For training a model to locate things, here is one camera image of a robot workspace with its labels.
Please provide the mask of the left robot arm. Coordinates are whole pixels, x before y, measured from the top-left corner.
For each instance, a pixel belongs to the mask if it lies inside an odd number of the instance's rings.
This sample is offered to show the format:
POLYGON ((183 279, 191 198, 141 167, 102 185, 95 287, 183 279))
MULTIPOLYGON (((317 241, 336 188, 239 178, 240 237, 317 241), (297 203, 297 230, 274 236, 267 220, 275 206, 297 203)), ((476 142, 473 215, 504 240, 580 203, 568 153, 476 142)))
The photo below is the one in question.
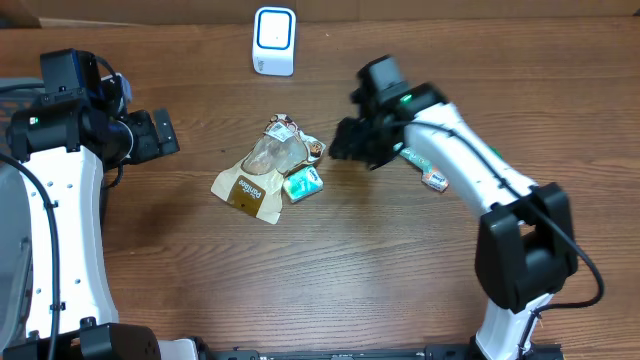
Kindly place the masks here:
POLYGON ((88 51, 40 58, 35 101, 15 112, 3 161, 27 193, 33 284, 25 341, 7 359, 158 359, 144 326, 119 320, 111 297, 101 230, 104 175, 179 149, 165 110, 129 111, 126 78, 88 51))

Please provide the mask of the brown clear snack bag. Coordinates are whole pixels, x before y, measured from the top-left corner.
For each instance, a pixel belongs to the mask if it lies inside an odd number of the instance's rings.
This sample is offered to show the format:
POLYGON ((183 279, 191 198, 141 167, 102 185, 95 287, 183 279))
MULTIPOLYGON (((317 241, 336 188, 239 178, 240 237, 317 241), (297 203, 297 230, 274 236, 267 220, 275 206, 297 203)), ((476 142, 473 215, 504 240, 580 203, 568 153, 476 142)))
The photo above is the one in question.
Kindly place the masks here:
POLYGON ((275 114, 250 153, 217 175, 211 192, 247 215, 275 224, 282 211, 285 177, 316 164, 325 149, 288 115, 275 114))

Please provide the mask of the teal tissue pack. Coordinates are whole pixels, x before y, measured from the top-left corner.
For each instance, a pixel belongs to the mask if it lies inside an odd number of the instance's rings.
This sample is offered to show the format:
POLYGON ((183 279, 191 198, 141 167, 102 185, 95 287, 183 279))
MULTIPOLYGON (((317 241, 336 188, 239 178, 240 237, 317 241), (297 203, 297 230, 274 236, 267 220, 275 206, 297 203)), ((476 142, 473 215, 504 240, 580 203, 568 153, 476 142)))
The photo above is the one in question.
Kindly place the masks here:
POLYGON ((431 171, 431 163, 409 147, 403 148, 400 152, 400 156, 422 172, 431 171))

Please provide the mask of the orange snack packet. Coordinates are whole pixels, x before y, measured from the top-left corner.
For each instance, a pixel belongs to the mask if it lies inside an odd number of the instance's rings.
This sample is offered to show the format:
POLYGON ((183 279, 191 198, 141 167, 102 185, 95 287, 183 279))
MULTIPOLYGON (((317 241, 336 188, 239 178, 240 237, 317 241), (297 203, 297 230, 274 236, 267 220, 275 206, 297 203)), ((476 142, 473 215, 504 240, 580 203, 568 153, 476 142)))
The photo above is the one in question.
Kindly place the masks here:
POLYGON ((449 182, 446 177, 442 175, 437 169, 431 169, 428 172, 424 172, 421 180, 431 189, 440 193, 445 192, 449 186, 449 182))

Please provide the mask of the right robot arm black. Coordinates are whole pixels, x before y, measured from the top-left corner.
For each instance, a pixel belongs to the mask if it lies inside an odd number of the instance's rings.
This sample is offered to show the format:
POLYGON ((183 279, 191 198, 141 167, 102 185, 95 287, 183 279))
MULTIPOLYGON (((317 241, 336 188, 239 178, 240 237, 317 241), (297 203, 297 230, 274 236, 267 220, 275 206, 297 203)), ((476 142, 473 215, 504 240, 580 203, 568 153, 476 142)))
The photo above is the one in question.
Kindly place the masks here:
POLYGON ((561 359, 558 345, 535 344, 540 311, 578 265, 569 200, 539 186, 488 147, 431 83, 411 87, 385 55, 357 73, 355 118, 339 122, 329 154, 371 169, 408 147, 444 175, 478 218, 475 273, 488 297, 484 320, 466 344, 430 344, 426 359, 561 359))

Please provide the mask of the green lid jar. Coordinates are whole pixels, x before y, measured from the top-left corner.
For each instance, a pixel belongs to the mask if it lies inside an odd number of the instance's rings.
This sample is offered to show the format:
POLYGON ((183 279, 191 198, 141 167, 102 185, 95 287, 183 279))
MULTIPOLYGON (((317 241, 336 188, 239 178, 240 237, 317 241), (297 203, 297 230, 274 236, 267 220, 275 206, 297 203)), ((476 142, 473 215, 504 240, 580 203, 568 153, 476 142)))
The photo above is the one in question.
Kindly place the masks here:
POLYGON ((499 150, 497 150, 495 147, 490 147, 490 149, 491 149, 491 151, 493 152, 493 154, 494 154, 497 158, 499 158, 499 159, 501 159, 501 160, 504 160, 504 158, 503 158, 502 154, 499 152, 499 150))

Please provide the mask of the small green white packet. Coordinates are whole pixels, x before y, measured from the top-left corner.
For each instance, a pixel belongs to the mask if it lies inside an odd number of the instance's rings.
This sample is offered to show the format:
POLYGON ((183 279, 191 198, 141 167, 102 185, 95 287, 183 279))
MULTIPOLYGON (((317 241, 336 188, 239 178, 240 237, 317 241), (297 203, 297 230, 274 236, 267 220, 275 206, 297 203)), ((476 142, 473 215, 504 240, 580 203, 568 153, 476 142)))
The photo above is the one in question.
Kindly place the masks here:
POLYGON ((324 182, 314 166, 307 166, 287 177, 283 191, 292 203, 322 191, 324 182))

